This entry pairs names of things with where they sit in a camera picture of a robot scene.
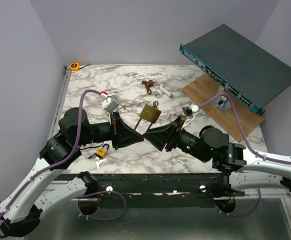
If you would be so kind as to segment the small brass long-shackle padlock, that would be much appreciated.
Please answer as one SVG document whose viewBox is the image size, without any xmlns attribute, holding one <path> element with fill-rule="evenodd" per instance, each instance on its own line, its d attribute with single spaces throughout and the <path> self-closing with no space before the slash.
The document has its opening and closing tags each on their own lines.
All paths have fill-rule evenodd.
<svg viewBox="0 0 291 240">
<path fill-rule="evenodd" d="M 157 100 L 155 100 L 152 105 L 150 104 L 146 104 L 141 113 L 139 114 L 139 120 L 137 121 L 135 127 L 133 128 L 133 130 L 135 131 L 137 129 L 137 127 L 139 126 L 141 120 L 145 120 L 147 122 L 150 123 L 149 127 L 150 128 L 152 126 L 152 124 L 155 124 L 159 118 L 159 116 L 161 115 L 162 111 L 159 110 L 158 108 L 159 106 L 159 102 Z"/>
</svg>

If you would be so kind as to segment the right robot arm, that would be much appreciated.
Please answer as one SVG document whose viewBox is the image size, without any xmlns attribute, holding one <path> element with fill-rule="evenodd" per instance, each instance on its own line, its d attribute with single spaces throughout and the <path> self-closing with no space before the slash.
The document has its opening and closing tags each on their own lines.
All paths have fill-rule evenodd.
<svg viewBox="0 0 291 240">
<path fill-rule="evenodd" d="M 227 196 L 253 188 L 282 188 L 291 192 L 291 156 L 262 152 L 248 145 L 230 142 L 229 135 L 214 126 L 204 127 L 199 136 L 183 129 L 181 117 L 173 122 L 148 129 L 143 137 L 159 151 L 180 149 L 226 178 L 215 184 L 216 192 Z"/>
</svg>

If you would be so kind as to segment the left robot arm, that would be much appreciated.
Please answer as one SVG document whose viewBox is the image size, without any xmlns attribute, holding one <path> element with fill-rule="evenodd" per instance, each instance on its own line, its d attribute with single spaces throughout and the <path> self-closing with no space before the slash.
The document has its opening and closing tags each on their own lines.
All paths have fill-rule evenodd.
<svg viewBox="0 0 291 240">
<path fill-rule="evenodd" d="M 98 181 L 83 171 L 66 186 L 42 195 L 47 186 L 78 159 L 80 146 L 111 141 L 115 149 L 140 143 L 143 136 L 129 127 L 115 111 L 112 122 L 89 123 L 81 107 L 70 108 L 59 120 L 59 132 L 50 138 L 34 166 L 19 186 L 0 202 L 0 239 L 31 233 L 57 204 L 98 192 Z"/>
</svg>

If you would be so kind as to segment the yellow padlock with keys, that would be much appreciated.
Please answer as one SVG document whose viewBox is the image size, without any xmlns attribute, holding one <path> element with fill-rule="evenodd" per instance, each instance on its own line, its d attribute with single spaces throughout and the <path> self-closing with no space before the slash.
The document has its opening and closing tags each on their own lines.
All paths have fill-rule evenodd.
<svg viewBox="0 0 291 240">
<path fill-rule="evenodd" d="M 104 143 L 97 148 L 97 150 L 88 157 L 89 160 L 94 160 L 96 169 L 100 168 L 100 164 L 106 160 L 106 156 L 108 154 L 108 150 L 110 145 L 108 143 Z"/>
</svg>

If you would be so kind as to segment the white faucet tap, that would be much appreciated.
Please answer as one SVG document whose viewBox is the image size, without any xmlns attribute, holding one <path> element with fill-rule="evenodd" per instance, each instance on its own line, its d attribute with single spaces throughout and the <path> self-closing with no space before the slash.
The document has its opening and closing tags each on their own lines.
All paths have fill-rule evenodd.
<svg viewBox="0 0 291 240">
<path fill-rule="evenodd" d="M 159 89 L 157 89 L 155 92 L 154 92 L 154 96 L 159 98 L 161 97 L 163 94 L 167 95 L 169 98 L 173 98 L 174 95 L 169 92 L 162 84 L 159 86 Z"/>
</svg>

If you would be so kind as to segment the brown faucet tap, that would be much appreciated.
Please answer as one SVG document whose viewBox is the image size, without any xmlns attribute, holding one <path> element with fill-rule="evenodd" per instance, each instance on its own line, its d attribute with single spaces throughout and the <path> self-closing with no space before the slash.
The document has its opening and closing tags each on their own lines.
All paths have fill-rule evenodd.
<svg viewBox="0 0 291 240">
<path fill-rule="evenodd" d="M 152 94 L 152 90 L 151 87 L 154 86 L 154 84 L 156 83 L 156 80 L 142 80 L 141 83 L 145 86 L 147 94 L 151 95 Z"/>
</svg>

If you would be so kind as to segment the wooden board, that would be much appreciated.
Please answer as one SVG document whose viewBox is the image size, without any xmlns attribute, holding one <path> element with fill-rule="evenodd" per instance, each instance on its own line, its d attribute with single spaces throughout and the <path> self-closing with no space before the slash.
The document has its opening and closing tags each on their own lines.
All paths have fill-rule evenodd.
<svg viewBox="0 0 291 240">
<path fill-rule="evenodd" d="M 199 106 L 223 91 L 224 88 L 207 74 L 201 75 L 182 89 L 182 92 Z M 230 98 L 234 103 L 244 134 L 248 136 L 254 129 L 260 126 L 265 118 L 250 111 L 248 107 L 234 96 L 231 95 Z M 225 113 L 221 113 L 210 103 L 203 107 L 203 111 L 236 141 L 241 142 L 244 139 L 235 118 L 235 112 L 232 108 Z"/>
</svg>

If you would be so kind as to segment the orange tape measure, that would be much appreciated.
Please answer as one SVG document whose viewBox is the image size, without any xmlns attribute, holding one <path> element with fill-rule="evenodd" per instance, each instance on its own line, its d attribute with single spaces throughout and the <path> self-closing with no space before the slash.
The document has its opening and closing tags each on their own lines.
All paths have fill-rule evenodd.
<svg viewBox="0 0 291 240">
<path fill-rule="evenodd" d="M 80 62 L 72 62 L 69 65 L 69 68 L 70 68 L 71 71 L 77 72 L 77 71 L 79 71 L 81 69 L 84 69 L 84 68 L 90 66 L 90 65 L 91 65 L 90 63 L 89 64 L 85 64 L 85 65 L 81 65 Z"/>
</svg>

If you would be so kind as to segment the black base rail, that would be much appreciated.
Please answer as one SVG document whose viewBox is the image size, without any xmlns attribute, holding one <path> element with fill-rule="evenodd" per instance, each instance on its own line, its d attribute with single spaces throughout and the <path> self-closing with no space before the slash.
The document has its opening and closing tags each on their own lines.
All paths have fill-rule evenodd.
<svg viewBox="0 0 291 240">
<path fill-rule="evenodd" d="M 96 208 L 213 208 L 227 197 L 243 197 L 245 190 L 264 189 L 266 197 L 287 191 L 282 177 L 262 172 L 175 174 L 83 174 L 91 186 L 67 197 L 78 200 L 83 212 Z"/>
</svg>

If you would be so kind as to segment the metal switch stand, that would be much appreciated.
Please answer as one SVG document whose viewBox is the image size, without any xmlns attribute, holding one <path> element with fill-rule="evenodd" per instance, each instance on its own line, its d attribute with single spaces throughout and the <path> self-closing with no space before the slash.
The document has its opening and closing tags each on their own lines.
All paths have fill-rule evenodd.
<svg viewBox="0 0 291 240">
<path fill-rule="evenodd" d="M 211 104 L 219 110 L 222 114 L 227 112 L 229 109 L 232 108 L 231 103 L 225 96 L 218 96 L 216 99 L 214 99 Z"/>
</svg>

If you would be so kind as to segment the teal network switch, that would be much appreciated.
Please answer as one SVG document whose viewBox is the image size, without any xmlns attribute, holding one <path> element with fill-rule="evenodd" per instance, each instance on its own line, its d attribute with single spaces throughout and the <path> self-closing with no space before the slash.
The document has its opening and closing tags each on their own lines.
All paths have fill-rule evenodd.
<svg viewBox="0 0 291 240">
<path fill-rule="evenodd" d="M 291 66 L 226 24 L 181 44 L 179 50 L 259 116 L 291 85 Z"/>
</svg>

